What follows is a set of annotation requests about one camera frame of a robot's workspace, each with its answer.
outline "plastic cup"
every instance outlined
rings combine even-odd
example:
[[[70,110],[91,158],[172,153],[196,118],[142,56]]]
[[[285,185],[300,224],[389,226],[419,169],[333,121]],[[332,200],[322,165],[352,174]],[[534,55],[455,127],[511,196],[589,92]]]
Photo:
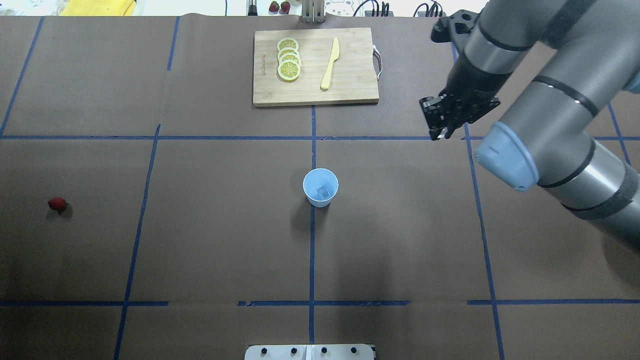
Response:
[[[311,170],[302,180],[302,189],[311,205],[323,208],[338,192],[338,178],[325,168]]]

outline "gray robot arm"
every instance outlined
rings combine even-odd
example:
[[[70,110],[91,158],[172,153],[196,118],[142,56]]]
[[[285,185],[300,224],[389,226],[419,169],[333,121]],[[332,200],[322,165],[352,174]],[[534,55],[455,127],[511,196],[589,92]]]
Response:
[[[640,90],[638,18],[636,0],[491,0],[480,15],[441,19],[431,39],[454,42],[460,55],[439,96],[420,100],[431,138],[449,138],[498,106],[495,94],[543,41],[556,55],[493,125],[476,160],[518,191],[538,184],[640,249],[638,173],[584,131],[620,90]]]

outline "red berry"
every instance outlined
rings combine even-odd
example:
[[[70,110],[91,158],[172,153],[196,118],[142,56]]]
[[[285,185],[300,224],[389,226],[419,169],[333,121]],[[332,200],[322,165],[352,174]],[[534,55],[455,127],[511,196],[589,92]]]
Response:
[[[282,9],[282,12],[289,13],[289,10],[291,9],[291,4],[289,4],[288,1],[283,1],[282,4],[280,4],[280,8]]]
[[[278,5],[276,1],[272,1],[271,6],[269,6],[269,11],[272,13],[276,13],[278,12],[279,9],[280,9],[280,5]]]
[[[49,200],[49,207],[58,213],[61,213],[67,208],[67,202],[61,197],[55,197]]]

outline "knife handle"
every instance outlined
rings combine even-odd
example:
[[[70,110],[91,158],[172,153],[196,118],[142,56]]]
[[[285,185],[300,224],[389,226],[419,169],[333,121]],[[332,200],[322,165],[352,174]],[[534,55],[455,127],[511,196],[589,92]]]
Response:
[[[329,90],[329,85],[331,85],[331,74],[333,72],[333,63],[335,60],[329,60],[329,65],[326,66],[326,70],[324,72],[324,76],[322,77],[322,82],[320,82],[320,89],[327,91]]]

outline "light blue joint cap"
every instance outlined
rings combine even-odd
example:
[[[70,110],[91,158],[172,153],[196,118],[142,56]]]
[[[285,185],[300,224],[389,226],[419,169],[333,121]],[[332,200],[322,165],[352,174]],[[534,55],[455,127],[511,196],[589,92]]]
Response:
[[[626,90],[628,92],[632,92],[634,94],[640,94],[640,72],[638,72],[636,74],[635,77],[633,77],[631,79],[631,81],[629,81],[625,87],[623,88],[623,90]]]
[[[527,191],[540,180],[538,168],[525,145],[510,127],[499,121],[476,149],[476,160],[519,192]]]

